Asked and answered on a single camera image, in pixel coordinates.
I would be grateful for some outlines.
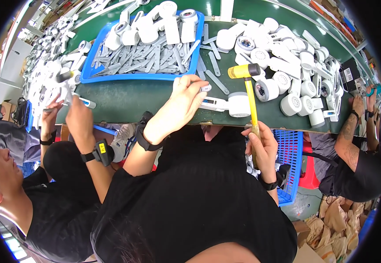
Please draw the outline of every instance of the forearm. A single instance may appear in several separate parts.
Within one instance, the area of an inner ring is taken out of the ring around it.
[[[376,129],[374,124],[374,119],[369,118],[366,123],[366,138],[367,138],[367,148],[368,150],[376,150],[379,142],[376,139]]]

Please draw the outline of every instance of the green workbench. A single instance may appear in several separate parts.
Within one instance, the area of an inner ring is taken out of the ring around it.
[[[141,6],[138,10],[144,12],[150,11],[155,5],[161,1],[151,1],[148,5]],[[219,15],[220,1],[200,1],[195,0],[189,3],[188,1],[175,1],[178,5],[178,10],[186,8],[194,8],[205,15],[211,16],[213,14]],[[94,18],[87,24],[81,26],[77,30],[74,39],[70,40],[68,52],[74,50],[79,42],[82,40],[91,41],[96,38],[100,29],[107,23],[112,22],[119,17],[121,10],[125,6],[115,8],[107,14]],[[233,9],[233,17],[240,19],[254,19],[262,22],[265,17],[273,17],[278,20],[280,24],[288,25],[296,31],[299,35],[304,29],[308,30],[322,45],[326,46],[330,54],[338,60],[346,60],[347,51],[330,35],[322,34],[316,25],[313,25],[307,19],[302,18],[300,15],[293,11],[282,8],[278,5],[267,1],[247,0],[244,5],[239,5],[235,1]],[[220,29],[230,28],[233,24],[227,22],[208,22],[209,24],[209,37],[217,35]],[[201,49],[200,54],[207,66],[207,69],[213,71],[211,62],[208,57],[208,50]],[[246,91],[243,80],[232,80],[227,75],[227,69],[235,66],[235,52],[231,50],[228,54],[220,53],[221,60],[218,60],[218,65],[221,71],[219,79],[231,92]],[[271,78],[273,71],[266,70],[267,78]],[[76,92],[81,97],[94,101],[97,107],[93,109],[93,116],[95,123],[135,123],[139,121],[144,111],[151,111],[156,113],[158,109],[167,101],[172,91],[172,81],[161,80],[118,80],[96,82],[89,84],[80,84],[77,86]],[[227,96],[216,86],[209,92],[209,96],[216,98],[227,99]],[[287,117],[282,114],[279,108],[279,103],[285,94],[280,95],[277,99],[268,102],[260,102],[256,99],[256,108],[258,112],[258,119],[263,121],[271,128],[285,128],[292,130],[315,130],[320,132],[331,131],[338,133],[344,121],[349,115],[350,108],[348,106],[348,99],[351,97],[349,93],[345,93],[342,98],[340,121],[332,123],[326,119],[326,125],[312,129],[310,126],[309,118],[299,117],[294,115]],[[57,123],[64,123],[65,116],[68,108],[61,109],[57,117]],[[227,111],[215,112],[204,109],[199,109],[191,123],[213,123],[222,125],[239,125],[243,126],[250,122],[250,117],[246,118],[233,118]]]

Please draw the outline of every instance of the black cap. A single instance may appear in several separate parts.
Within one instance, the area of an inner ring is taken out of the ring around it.
[[[249,71],[249,75],[251,76],[259,76],[261,75],[261,68],[258,63],[248,64],[247,70]]]

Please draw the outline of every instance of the yellow handle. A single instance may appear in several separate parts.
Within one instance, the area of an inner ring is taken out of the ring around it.
[[[246,86],[247,96],[249,98],[250,115],[252,118],[252,132],[256,134],[258,138],[260,138],[259,126],[258,126],[258,114],[256,112],[255,95],[253,94],[252,81],[246,80],[244,83]],[[258,166],[256,163],[256,152],[253,145],[252,145],[252,162],[253,162],[253,167],[258,170]]]

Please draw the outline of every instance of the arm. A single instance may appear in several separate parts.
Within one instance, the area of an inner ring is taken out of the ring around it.
[[[353,109],[359,116],[363,115],[363,101],[360,96],[354,98]],[[338,156],[343,159],[354,172],[356,171],[358,153],[360,151],[360,149],[353,144],[353,136],[356,126],[357,118],[354,113],[350,113],[350,116],[348,116],[348,119],[344,123],[334,145],[336,154],[338,154]]]

